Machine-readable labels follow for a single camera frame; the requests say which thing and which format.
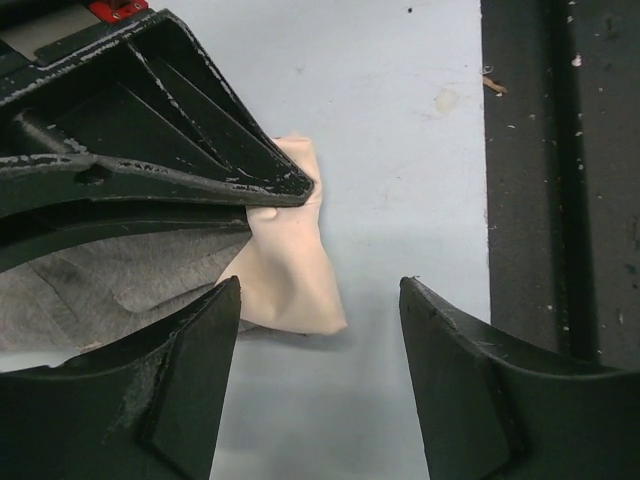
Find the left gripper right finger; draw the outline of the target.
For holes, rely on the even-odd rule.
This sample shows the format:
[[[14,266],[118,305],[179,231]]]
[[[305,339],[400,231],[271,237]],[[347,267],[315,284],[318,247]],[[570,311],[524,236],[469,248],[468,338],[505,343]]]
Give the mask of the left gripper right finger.
[[[433,479],[635,479],[639,376],[556,354],[403,278],[399,310]]]

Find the grey beige underwear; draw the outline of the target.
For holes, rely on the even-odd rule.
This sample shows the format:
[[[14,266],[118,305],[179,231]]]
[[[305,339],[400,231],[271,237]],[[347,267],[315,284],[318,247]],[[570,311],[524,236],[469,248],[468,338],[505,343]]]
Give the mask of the grey beige underwear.
[[[291,208],[255,207],[245,232],[181,230],[68,248],[1,276],[6,352],[93,350],[185,307],[237,277],[241,322],[331,335],[346,317],[322,245],[322,189]]]

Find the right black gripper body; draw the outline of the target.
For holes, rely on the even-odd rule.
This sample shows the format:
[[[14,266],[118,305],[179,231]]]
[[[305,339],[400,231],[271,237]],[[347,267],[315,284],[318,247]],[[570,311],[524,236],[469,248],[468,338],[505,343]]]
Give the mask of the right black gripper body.
[[[1,63],[54,65],[91,56],[167,15],[147,1],[3,1]]]

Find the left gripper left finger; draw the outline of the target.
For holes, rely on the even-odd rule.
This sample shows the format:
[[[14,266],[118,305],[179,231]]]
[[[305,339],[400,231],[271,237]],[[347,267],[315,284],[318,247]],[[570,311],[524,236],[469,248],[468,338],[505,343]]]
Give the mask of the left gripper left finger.
[[[5,479],[206,479],[240,316],[223,281],[62,365],[1,377]]]

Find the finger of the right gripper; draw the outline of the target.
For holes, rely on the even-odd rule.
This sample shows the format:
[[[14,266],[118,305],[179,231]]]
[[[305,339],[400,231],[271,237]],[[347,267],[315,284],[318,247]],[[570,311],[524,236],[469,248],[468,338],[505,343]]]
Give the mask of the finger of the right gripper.
[[[264,133],[186,24],[54,65],[1,63],[1,204],[298,206],[312,180]]]
[[[245,232],[245,208],[150,200],[45,206],[1,220],[1,270],[98,240],[200,228]]]

